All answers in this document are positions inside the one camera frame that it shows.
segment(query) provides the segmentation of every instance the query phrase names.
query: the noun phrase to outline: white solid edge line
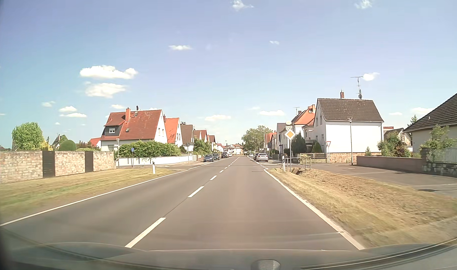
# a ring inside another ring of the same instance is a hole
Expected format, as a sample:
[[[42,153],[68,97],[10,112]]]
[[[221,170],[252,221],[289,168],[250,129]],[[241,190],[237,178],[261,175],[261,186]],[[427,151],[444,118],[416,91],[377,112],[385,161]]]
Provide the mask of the white solid edge line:
[[[146,230],[142,231],[141,234],[139,234],[137,237],[135,237],[130,243],[126,244],[126,248],[131,248],[133,247],[136,243],[138,243],[143,237],[145,237],[149,232],[151,232],[155,227],[162,223],[166,218],[159,218],[157,221],[155,221],[154,224],[150,225]]]
[[[285,186],[280,180],[278,180],[275,176],[273,176],[271,173],[269,173],[267,170],[263,170],[266,172],[268,175],[270,175],[273,179],[275,179],[279,184],[281,184],[285,189],[290,192],[295,198],[297,198],[299,201],[301,201],[305,206],[310,208],[316,215],[318,215],[321,219],[323,219],[327,224],[329,224],[333,229],[335,229],[337,232],[340,233],[341,236],[343,236],[348,242],[350,242],[352,245],[354,245],[358,250],[360,249],[365,249],[365,247],[359,243],[355,238],[353,238],[347,231],[345,231],[342,227],[340,227],[338,224],[333,222],[329,217],[325,216],[320,210],[318,210],[315,206],[313,206],[311,203],[308,201],[304,200],[302,197],[297,195],[295,192],[293,192],[290,188]]]
[[[199,187],[197,190],[195,190],[192,194],[190,194],[187,198],[192,198],[193,195],[195,195],[197,192],[199,192],[201,189],[203,188],[203,186]]]
[[[25,217],[21,217],[21,218],[17,218],[17,219],[14,219],[14,220],[10,220],[10,221],[8,221],[8,222],[5,222],[5,223],[0,224],[0,227],[1,227],[1,226],[4,226],[4,225],[7,225],[7,224],[10,224],[10,223],[14,223],[14,222],[17,222],[17,221],[24,220],[24,219],[27,219],[27,218],[31,218],[31,217],[33,217],[33,216],[37,216],[37,215],[40,215],[40,214],[43,214],[43,213],[46,213],[46,212],[50,212],[50,211],[53,211],[53,210],[57,210],[57,209],[60,209],[60,208],[62,208],[62,207],[66,207],[66,206],[69,206],[69,205],[72,205],[72,204],[76,204],[76,203],[83,202],[83,201],[90,200],[90,199],[94,199],[94,198],[97,198],[97,197],[100,197],[100,196],[103,196],[103,195],[107,195],[107,194],[110,194],[110,193],[114,193],[114,192],[120,191],[120,190],[122,190],[122,189],[126,189],[126,188],[129,188],[129,187],[138,186],[138,185],[144,184],[144,183],[146,183],[146,182],[150,182],[150,181],[153,181],[153,180],[157,180],[157,179],[160,179],[160,178],[163,178],[163,177],[167,177],[167,176],[170,176],[170,175],[177,175],[177,174],[180,174],[180,173],[183,173],[183,172],[187,172],[187,171],[188,171],[188,169],[187,169],[187,170],[183,170],[183,171],[179,171],[179,172],[175,172],[175,173],[172,173],[172,174],[167,174],[167,175],[160,176],[160,177],[157,177],[157,178],[153,178],[153,179],[150,179],[150,180],[147,180],[147,181],[143,181],[143,182],[140,182],[140,183],[136,183],[136,184],[133,184],[133,185],[130,185],[130,186],[126,186],[126,187],[122,187],[122,188],[119,188],[119,189],[116,189],[116,190],[112,190],[112,191],[109,191],[109,192],[106,192],[106,193],[103,193],[103,194],[95,195],[95,196],[92,196],[92,197],[90,197],[90,198],[78,200],[78,201],[76,201],[76,202],[71,202],[71,203],[64,204],[64,205],[60,205],[60,206],[57,206],[57,207],[54,207],[54,208],[51,208],[51,209],[48,209],[48,210],[45,210],[45,211],[42,211],[42,212],[38,212],[38,213],[31,214],[31,215],[28,215],[28,216],[25,216]]]

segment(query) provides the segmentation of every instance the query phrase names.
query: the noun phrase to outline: tv antenna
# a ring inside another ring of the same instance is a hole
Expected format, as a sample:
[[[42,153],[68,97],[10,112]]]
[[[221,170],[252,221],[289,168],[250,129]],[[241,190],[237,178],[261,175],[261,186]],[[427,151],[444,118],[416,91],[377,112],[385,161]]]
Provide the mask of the tv antenna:
[[[362,99],[362,89],[360,89],[360,78],[363,78],[363,76],[355,76],[355,77],[350,77],[350,78],[357,78],[357,83],[358,83],[358,98]]]

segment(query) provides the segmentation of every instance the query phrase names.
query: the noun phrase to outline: blue sky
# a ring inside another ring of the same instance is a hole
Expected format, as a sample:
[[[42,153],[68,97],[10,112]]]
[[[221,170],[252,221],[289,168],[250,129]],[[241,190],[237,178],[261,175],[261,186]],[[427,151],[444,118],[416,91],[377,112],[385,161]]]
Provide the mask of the blue sky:
[[[455,94],[457,0],[0,1],[5,147],[32,121],[51,140],[98,137],[112,105],[237,143],[340,89],[357,98],[363,74],[385,126]]]

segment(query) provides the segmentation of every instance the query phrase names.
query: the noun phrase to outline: windshield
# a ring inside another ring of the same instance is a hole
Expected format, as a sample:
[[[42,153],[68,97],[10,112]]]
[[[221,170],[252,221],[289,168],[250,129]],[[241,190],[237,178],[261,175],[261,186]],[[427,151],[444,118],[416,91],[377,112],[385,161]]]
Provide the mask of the windshield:
[[[0,244],[41,269],[435,247],[390,264],[448,270],[457,0],[0,0]]]

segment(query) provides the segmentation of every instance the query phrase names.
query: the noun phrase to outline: dark gate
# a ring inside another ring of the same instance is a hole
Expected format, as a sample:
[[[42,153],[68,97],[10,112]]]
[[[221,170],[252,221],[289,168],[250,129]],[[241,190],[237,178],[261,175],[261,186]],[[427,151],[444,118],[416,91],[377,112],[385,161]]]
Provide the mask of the dark gate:
[[[55,151],[42,151],[43,177],[55,176]]]
[[[93,172],[93,151],[85,151],[85,172]]]

